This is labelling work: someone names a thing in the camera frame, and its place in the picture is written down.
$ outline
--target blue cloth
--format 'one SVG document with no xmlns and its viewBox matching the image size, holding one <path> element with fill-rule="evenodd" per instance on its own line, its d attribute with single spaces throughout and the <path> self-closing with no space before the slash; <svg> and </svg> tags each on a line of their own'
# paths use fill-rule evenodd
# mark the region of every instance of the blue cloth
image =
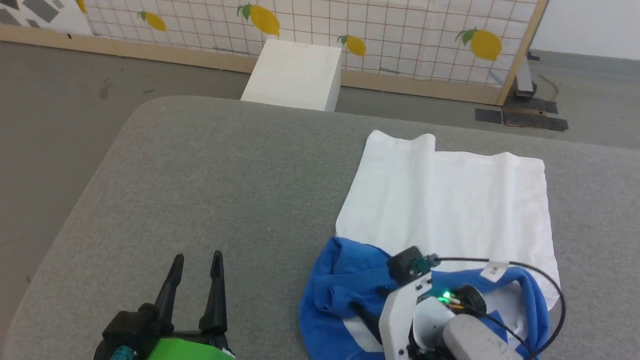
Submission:
<svg viewBox="0 0 640 360">
<path fill-rule="evenodd" d="M 351 301 L 359 302 L 377 316 L 382 313 L 385 297 L 377 289 L 397 288 L 388 273 L 389 258 L 389 254 L 377 247 L 345 238 L 329 239 L 313 267 L 298 314 L 302 339 L 313 360 L 384 360 L 382 352 L 364 352 L 342 319 L 356 316 L 349 306 Z M 481 277 L 480 271 L 432 271 L 430 292 L 439 295 L 470 284 L 487 293 L 517 281 L 522 288 L 529 330 L 525 341 L 533 350 L 540 348 L 547 340 L 549 319 L 545 298 L 531 274 L 523 268 L 511 266 L 500 280 L 491 282 Z M 497 311 L 491 315 L 502 321 Z M 507 334 L 503 328 L 486 319 L 483 322 L 506 341 Z M 522 345 L 516 351 L 523 357 L 529 355 Z"/>
</svg>

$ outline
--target black cable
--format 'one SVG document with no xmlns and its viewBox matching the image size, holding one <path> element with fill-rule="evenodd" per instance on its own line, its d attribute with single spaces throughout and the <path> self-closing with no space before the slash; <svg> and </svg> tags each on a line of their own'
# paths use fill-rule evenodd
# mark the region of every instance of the black cable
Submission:
<svg viewBox="0 0 640 360">
<path fill-rule="evenodd" d="M 493 322 L 495 325 L 498 325 L 499 327 L 502 327 L 503 329 L 507 330 L 507 332 L 510 333 L 516 340 L 518 340 L 522 344 L 522 346 L 524 346 L 524 348 L 527 349 L 527 351 L 530 354 L 533 354 L 533 350 L 531 350 L 531 347 L 529 347 L 529 345 L 521 337 L 519 337 L 518 334 L 513 332 L 513 330 L 511 330 L 507 325 L 504 325 L 504 323 L 499 322 L 498 319 L 494 318 L 493 316 L 483 311 L 478 310 L 477 308 L 471 305 L 462 304 L 462 303 L 460 305 L 463 306 L 465 309 L 470 309 L 471 311 L 475 312 L 475 315 L 485 317 L 489 319 L 491 322 Z"/>
<path fill-rule="evenodd" d="M 475 262 L 478 262 L 478 263 L 488 263 L 488 262 L 491 261 L 489 259 L 482 259 L 482 258 L 437 258 L 437 260 L 439 260 L 439 261 L 475 261 Z M 562 326 L 564 325 L 564 318 L 566 316 L 566 303 L 564 301 L 564 295 L 562 294 L 562 291 L 560 290 L 560 285 L 558 285 L 556 283 L 556 281 L 551 278 L 551 276 L 547 275 L 547 273 L 545 273 L 544 271 L 540 270 L 539 268 L 536 268 L 535 266 L 532 266 L 532 265 L 529 265 L 529 264 L 519 263 L 517 261 L 509 261 L 509 264 L 510 265 L 521 266 L 523 268 L 527 268 L 529 270 L 533 270 L 533 271 L 539 273 L 540 275 L 544 276 L 547 280 L 549 280 L 549 282 L 551 282 L 551 285 L 553 285 L 554 288 L 556 288 L 556 291 L 558 292 L 558 295 L 560 296 L 560 305 L 562 307 L 562 310 L 560 312 L 560 320 L 558 320 L 558 325 L 556 326 L 556 329 L 551 334 L 551 336 L 549 336 L 549 339 L 547 339 L 547 341 L 539 349 L 537 349 L 533 354 L 531 354 L 527 358 L 527 360 L 534 360 L 538 355 L 540 355 L 544 350 L 546 350 L 549 347 L 549 345 L 551 345 L 551 343 L 554 342 L 554 340 L 558 337 L 558 334 L 560 333 L 560 330 L 562 329 Z"/>
</svg>

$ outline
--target white box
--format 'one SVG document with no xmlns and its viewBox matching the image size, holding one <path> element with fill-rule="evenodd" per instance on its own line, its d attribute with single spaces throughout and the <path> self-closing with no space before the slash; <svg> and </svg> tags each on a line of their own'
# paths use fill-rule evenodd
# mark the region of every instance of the white box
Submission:
<svg viewBox="0 0 640 360">
<path fill-rule="evenodd" d="M 268 39 L 241 100 L 334 111 L 341 52 L 340 47 Z"/>
</svg>

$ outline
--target wooden frame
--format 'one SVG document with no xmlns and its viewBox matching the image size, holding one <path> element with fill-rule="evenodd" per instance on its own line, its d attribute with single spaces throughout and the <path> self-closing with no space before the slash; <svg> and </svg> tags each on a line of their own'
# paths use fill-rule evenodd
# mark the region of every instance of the wooden frame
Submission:
<svg viewBox="0 0 640 360">
<path fill-rule="evenodd" d="M 547 2 L 548 0 L 538 1 L 511 70 L 505 80 L 505 85 L 501 89 L 466 83 L 415 80 L 399 76 L 345 70 L 342 71 L 341 85 L 502 106 L 511 90 L 518 68 L 533 41 L 533 36 L 540 24 Z M 121 42 L 99 37 L 68 35 L 46 29 L 2 24 L 0 24 L 0 40 L 248 73 L 253 70 L 256 62 L 255 58 Z"/>
</svg>

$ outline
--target white wall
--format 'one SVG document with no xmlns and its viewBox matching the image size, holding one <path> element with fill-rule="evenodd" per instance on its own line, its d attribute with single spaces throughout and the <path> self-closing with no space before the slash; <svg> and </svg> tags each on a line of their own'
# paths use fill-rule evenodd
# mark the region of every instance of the white wall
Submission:
<svg viewBox="0 0 640 360">
<path fill-rule="evenodd" d="M 549 0 L 531 49 L 640 60 L 640 0 Z"/>
</svg>

